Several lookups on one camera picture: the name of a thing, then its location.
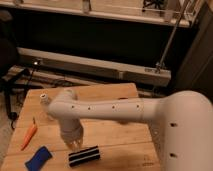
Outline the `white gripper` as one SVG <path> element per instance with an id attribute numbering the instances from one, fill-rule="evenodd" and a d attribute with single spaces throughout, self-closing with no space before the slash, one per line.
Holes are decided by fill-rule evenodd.
<path id="1" fill-rule="evenodd" d="M 79 120 L 60 120 L 60 136 L 70 149 L 80 149 L 82 146 L 83 126 Z"/>

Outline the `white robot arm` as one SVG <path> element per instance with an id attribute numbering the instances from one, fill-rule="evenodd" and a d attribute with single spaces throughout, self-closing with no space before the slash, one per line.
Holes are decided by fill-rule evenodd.
<path id="1" fill-rule="evenodd" d="M 104 119 L 165 123 L 163 171 L 213 171 L 213 104 L 195 91 L 180 91 L 163 98 L 82 101 L 65 89 L 51 101 L 48 114 L 60 123 L 63 139 L 82 136 L 79 122 Z"/>

